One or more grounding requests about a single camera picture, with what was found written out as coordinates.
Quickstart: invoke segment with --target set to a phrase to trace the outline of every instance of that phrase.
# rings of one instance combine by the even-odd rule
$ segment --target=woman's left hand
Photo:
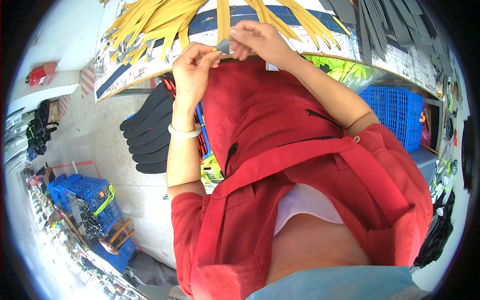
[[[221,51],[212,52],[213,46],[192,42],[173,62],[173,77],[177,89],[177,106],[193,108],[207,89],[210,68],[218,68]]]

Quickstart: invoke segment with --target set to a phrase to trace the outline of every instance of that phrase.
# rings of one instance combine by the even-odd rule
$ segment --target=wooden chair
[[[130,231],[130,232],[127,232],[126,228],[127,228],[127,225],[129,223],[130,223],[130,219],[127,219],[127,221],[125,221],[125,223],[120,227],[120,229],[117,230],[117,232],[115,232],[115,234],[113,236],[111,236],[108,240],[105,240],[105,238],[108,238],[108,236],[105,237],[105,238],[99,238],[98,239],[100,241],[100,243],[102,244],[103,248],[105,248],[105,250],[107,250],[108,253],[111,253],[111,254],[114,254],[114,255],[120,254],[120,252],[119,252],[120,246],[122,246],[123,243],[129,237],[131,237],[132,234],[135,232],[134,229],[132,229],[132,231]],[[120,242],[118,242],[116,245],[114,245],[115,240],[117,239],[117,237],[121,233],[125,233],[126,234],[125,237],[123,237],[123,239],[121,239]]]

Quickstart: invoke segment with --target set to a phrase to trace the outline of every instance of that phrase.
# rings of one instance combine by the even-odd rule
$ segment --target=concrete floor
[[[136,88],[150,88],[144,82]],[[112,97],[95,104],[93,93],[84,95],[79,87],[71,94],[67,113],[47,143],[47,151],[33,161],[34,168],[62,166],[94,160],[101,178],[115,188],[115,198],[131,219],[134,239],[144,252],[160,262],[175,267],[170,200],[165,174],[147,175],[135,169],[126,139],[119,125],[140,109],[147,96]],[[94,165],[79,166],[84,176],[98,177]],[[72,167],[54,169],[56,176],[73,174]]]

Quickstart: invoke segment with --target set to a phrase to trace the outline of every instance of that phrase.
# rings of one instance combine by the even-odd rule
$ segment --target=bracelet
[[[183,131],[178,131],[173,129],[172,123],[170,123],[170,125],[168,126],[168,132],[173,136],[189,139],[189,138],[198,136],[202,132],[202,129],[197,123],[194,123],[194,126],[195,126],[195,131],[183,132]]]

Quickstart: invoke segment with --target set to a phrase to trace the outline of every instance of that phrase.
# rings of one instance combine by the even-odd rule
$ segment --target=plastic bag
[[[357,94],[372,84],[374,80],[380,78],[384,73],[379,69],[346,60],[308,55],[304,55],[303,57],[313,62],[318,68],[323,65],[328,65],[330,72],[328,72],[327,75],[343,83]]]

